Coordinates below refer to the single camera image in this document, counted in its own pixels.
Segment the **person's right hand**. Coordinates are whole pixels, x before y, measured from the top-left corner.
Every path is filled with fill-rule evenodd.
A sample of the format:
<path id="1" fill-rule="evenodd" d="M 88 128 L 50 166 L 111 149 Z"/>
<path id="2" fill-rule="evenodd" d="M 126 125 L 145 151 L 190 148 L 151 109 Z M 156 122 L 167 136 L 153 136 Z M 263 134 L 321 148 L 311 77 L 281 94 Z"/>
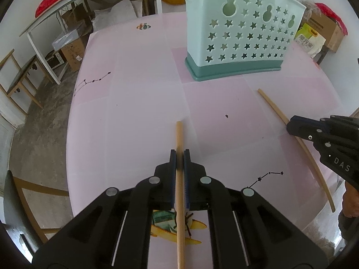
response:
<path id="1" fill-rule="evenodd" d="M 348 217 L 359 215 L 359 193 L 351 184 L 345 182 L 346 191 L 343 194 L 343 214 Z"/>

